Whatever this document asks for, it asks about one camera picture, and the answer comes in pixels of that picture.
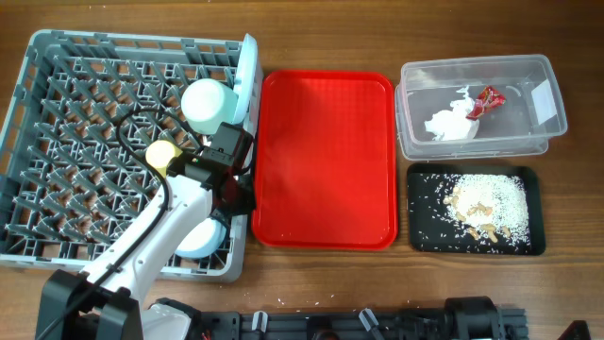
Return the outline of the yellow plastic cup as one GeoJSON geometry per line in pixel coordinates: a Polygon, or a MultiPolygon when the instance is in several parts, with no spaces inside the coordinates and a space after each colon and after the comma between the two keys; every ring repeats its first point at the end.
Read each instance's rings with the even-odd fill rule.
{"type": "Polygon", "coordinates": [[[182,150],[175,144],[157,140],[147,147],[144,156],[145,161],[165,178],[171,160],[177,158],[181,153],[182,150]]]}

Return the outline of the light blue plate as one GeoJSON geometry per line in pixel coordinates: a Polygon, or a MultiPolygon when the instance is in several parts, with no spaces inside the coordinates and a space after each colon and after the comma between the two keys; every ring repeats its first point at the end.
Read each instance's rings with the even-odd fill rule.
{"type": "Polygon", "coordinates": [[[244,36],[233,91],[238,96],[232,123],[240,124],[248,113],[256,78],[258,44],[249,33],[244,36]]]}

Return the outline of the white napkin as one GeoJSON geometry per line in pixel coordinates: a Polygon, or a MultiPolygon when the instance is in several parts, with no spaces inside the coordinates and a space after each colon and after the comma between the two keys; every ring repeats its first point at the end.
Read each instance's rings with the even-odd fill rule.
{"type": "Polygon", "coordinates": [[[456,91],[462,99],[450,102],[449,110],[439,110],[424,122],[426,132],[433,134],[434,141],[471,140],[478,133],[479,121],[467,118],[475,106],[469,95],[469,87],[456,91]]]}

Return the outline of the red snack wrapper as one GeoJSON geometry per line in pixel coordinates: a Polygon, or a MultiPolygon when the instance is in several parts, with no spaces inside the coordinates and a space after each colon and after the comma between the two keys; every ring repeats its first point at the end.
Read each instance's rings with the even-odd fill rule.
{"type": "Polygon", "coordinates": [[[485,113],[492,111],[506,102],[506,97],[493,86],[486,86],[474,101],[473,109],[465,116],[466,119],[477,121],[485,113]]]}

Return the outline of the rice and food scraps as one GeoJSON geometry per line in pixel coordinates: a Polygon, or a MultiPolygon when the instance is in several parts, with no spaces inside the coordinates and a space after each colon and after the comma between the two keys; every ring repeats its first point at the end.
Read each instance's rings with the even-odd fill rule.
{"type": "Polygon", "coordinates": [[[529,206],[516,176],[445,174],[437,181],[431,218],[450,226],[452,236],[477,246],[521,246],[529,243],[529,206]]]}

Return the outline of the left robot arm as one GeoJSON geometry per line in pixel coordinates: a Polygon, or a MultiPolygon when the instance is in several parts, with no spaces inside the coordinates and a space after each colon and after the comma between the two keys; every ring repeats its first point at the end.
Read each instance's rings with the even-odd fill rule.
{"type": "Polygon", "coordinates": [[[190,153],[157,140],[143,165],[160,188],[126,231],[79,273],[57,270],[42,289],[39,339],[209,339],[197,309],[145,297],[190,232],[214,212],[246,214],[251,188],[237,177],[254,141],[241,127],[221,124],[209,146],[190,153]]]}

